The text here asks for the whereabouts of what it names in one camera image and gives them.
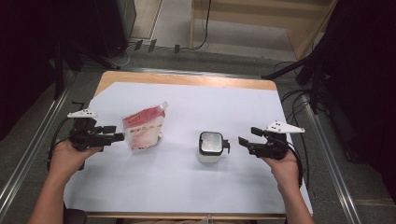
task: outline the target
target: snack bag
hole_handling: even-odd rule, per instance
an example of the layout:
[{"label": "snack bag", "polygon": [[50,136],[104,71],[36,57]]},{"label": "snack bag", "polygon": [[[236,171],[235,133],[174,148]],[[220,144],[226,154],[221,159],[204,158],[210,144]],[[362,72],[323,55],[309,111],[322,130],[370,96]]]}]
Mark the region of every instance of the snack bag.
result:
[{"label": "snack bag", "polygon": [[161,127],[168,103],[144,109],[122,120],[125,137],[132,150],[157,145],[161,139]]}]

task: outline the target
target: metal frame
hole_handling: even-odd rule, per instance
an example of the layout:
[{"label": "metal frame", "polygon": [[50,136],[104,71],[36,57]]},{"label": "metal frame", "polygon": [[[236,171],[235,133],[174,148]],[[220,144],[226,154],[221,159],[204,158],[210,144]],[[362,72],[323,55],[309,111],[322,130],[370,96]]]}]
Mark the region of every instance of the metal frame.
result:
[{"label": "metal frame", "polygon": [[[238,78],[248,78],[248,79],[260,79],[257,76],[245,76],[245,75],[231,75],[231,74],[221,74],[221,73],[207,73],[207,72],[191,72],[191,71],[176,71],[176,70],[162,70],[162,69],[147,69],[147,68],[133,68],[129,71],[133,72],[142,72],[142,73],[161,73],[161,74],[178,74],[178,75],[191,75],[191,76],[209,76],[209,77],[238,77]],[[73,84],[75,80],[74,75],[70,76],[70,80],[68,85],[66,85],[64,92],[60,96],[57,101],[54,101],[49,109],[49,112],[44,117],[41,122],[39,128],[37,129],[35,136],[30,142],[28,148],[26,148],[25,153],[21,157],[20,162],[18,163],[16,169],[14,170],[11,178],[6,183],[6,186],[3,188],[0,195],[0,223],[2,222],[6,212],[15,198],[24,178],[26,177],[32,163],[35,159],[35,156],[42,146],[44,136],[47,135],[50,126],[56,119],[59,111],[61,110],[62,105],[64,104],[64,100],[67,97],[70,86]],[[289,83],[290,80],[281,79],[280,83]],[[334,155],[332,154],[332,149],[330,144],[327,141],[326,135],[323,132],[320,121],[318,120],[318,116],[314,115],[310,108],[306,109],[306,113],[315,129],[316,135],[319,140],[319,144],[322,149],[324,160],[326,161],[326,165],[328,166],[329,173],[332,178],[332,182],[337,191],[340,203],[344,209],[346,219],[348,223],[355,224],[361,223],[361,219],[359,217],[356,206],[353,202],[353,199],[347,189],[347,184],[344,181],[344,178],[341,175],[341,172],[338,168],[338,165],[334,159]]]}]

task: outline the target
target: white paper sheet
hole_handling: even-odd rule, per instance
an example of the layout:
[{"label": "white paper sheet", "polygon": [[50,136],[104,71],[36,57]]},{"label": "white paper sheet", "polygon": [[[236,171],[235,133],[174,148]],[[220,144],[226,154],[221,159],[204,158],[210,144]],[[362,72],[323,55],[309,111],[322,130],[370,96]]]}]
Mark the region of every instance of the white paper sheet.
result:
[{"label": "white paper sheet", "polygon": [[[168,102],[163,139],[132,153],[126,142],[87,159],[67,185],[69,208],[87,212],[284,214],[269,167],[238,144],[265,139],[250,127],[285,121],[276,91],[183,85],[114,83],[92,99],[97,125],[118,125],[144,108]],[[197,160],[201,132],[219,132],[231,144],[218,163]],[[301,191],[312,212],[305,186]]]}]

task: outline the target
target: small white container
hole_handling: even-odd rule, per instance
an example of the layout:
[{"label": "small white container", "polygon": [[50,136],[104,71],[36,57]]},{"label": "small white container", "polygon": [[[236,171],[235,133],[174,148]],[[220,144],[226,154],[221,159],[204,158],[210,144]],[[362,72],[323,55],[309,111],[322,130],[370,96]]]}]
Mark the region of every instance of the small white container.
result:
[{"label": "small white container", "polygon": [[202,163],[218,162],[224,148],[230,153],[230,143],[221,133],[203,132],[199,137],[198,161]]}]

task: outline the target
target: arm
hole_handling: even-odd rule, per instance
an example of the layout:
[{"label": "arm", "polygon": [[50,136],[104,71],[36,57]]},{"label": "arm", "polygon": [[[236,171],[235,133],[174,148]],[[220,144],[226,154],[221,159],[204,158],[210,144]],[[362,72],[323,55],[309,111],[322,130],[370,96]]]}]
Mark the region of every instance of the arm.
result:
[{"label": "arm", "polygon": [[277,188],[282,195],[289,224],[313,224],[303,196],[298,186],[298,168],[296,159],[291,152],[280,161],[262,158],[271,167],[277,182]]},{"label": "arm", "polygon": [[69,141],[59,143],[52,155],[49,174],[38,196],[29,224],[62,224],[64,222],[64,188],[82,163],[100,147],[75,150]]}]

